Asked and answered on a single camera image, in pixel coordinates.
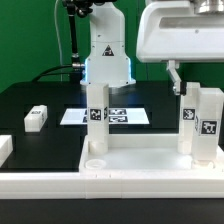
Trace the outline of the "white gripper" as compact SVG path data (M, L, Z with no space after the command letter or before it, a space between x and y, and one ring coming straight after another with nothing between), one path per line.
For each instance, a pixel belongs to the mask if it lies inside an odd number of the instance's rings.
M177 72L177 61L224 61L224 13L196 14L190 0L146 0L136 56L141 62L168 61L173 92L185 95L186 83Z

